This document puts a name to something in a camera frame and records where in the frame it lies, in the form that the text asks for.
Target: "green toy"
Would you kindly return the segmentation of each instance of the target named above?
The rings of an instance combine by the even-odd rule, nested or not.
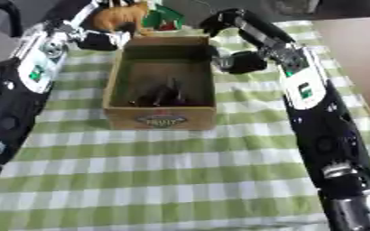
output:
[[[146,18],[143,19],[143,27],[152,27],[159,30],[165,23],[173,22],[175,30],[179,30],[183,25],[183,15],[162,5],[155,5],[155,10],[151,10]]]

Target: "green and white checkered pattern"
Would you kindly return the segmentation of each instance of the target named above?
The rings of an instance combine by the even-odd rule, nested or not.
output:
[[[310,22],[279,24],[312,46],[370,152],[370,110]],[[165,35],[196,35],[200,31]],[[252,46],[226,30],[212,43]],[[215,70],[211,131],[111,131],[101,110],[113,52],[73,51],[47,109],[0,178],[0,231],[327,230],[272,65]]]

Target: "printed label on box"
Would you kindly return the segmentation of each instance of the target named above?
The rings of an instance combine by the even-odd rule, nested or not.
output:
[[[187,122],[187,119],[180,115],[147,115],[137,118],[136,121],[153,128],[169,128]]]

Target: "green checkered tablecloth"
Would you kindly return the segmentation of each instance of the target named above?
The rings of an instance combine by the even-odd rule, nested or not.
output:
[[[312,24],[279,25],[319,53],[370,152],[370,110]],[[236,33],[212,43],[251,48]],[[1,174],[0,231],[327,230],[274,65],[237,76],[215,70],[211,131],[111,131],[101,99],[113,58],[70,54],[47,109]]]

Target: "tablecloth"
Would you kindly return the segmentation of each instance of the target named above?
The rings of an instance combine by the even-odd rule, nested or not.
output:
[[[312,24],[279,25],[319,53],[370,152],[370,110]],[[252,47],[232,29],[212,44]],[[46,110],[1,174],[0,230],[328,229],[273,64],[244,75],[215,69],[213,130],[112,131],[101,100],[113,58],[70,53]]]

